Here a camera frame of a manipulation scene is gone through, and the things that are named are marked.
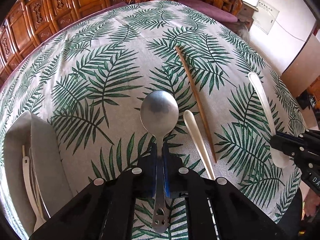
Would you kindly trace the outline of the right hand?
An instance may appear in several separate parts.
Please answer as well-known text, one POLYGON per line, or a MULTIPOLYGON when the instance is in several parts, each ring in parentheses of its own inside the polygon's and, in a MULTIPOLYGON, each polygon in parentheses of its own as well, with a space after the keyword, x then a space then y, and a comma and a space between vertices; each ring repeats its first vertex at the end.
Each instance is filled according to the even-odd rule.
POLYGON ((317 206, 319 206, 320 197, 310 189, 305 198, 304 212, 306 216, 314 217, 316 214, 317 206))

